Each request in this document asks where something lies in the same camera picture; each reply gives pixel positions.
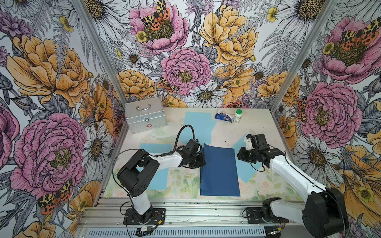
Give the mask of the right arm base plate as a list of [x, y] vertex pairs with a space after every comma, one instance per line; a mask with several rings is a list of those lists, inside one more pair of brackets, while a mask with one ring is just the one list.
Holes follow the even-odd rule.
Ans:
[[268, 216], [259, 207], [248, 207], [244, 210], [243, 215], [249, 224], [287, 224], [288, 219]]

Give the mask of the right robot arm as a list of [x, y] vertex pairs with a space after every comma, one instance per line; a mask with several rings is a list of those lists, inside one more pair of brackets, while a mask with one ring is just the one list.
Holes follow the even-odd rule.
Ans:
[[240, 161], [263, 167], [284, 178], [301, 196], [303, 203], [288, 202], [272, 197], [262, 202], [261, 208], [245, 209], [248, 223], [276, 223], [292, 221], [304, 226], [311, 236], [327, 238], [349, 229], [348, 215], [343, 194], [336, 188], [328, 188], [308, 176], [294, 165], [278, 148], [272, 148], [265, 135], [248, 134], [244, 138], [237, 157]]

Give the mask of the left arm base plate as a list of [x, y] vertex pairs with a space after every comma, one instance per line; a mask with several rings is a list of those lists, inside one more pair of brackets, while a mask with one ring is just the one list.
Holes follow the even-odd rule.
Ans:
[[133, 208], [126, 210], [124, 225], [163, 225], [165, 223], [165, 208], [150, 208], [143, 215], [138, 214]]

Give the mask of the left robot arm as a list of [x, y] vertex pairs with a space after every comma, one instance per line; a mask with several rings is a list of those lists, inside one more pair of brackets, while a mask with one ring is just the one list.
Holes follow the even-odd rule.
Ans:
[[127, 190], [132, 202], [132, 207], [127, 209], [124, 224], [163, 224], [166, 209], [154, 209], [146, 193], [155, 174], [168, 168], [197, 169], [204, 165], [206, 162], [202, 145], [193, 138], [186, 145], [161, 155], [150, 155], [139, 149], [117, 173], [120, 185]]

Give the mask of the dark blue paper large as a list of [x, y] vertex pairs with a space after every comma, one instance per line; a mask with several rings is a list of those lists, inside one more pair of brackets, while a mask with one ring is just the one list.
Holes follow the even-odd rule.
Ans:
[[200, 170], [200, 195], [241, 196], [234, 149], [206, 144], [203, 153], [206, 165]]

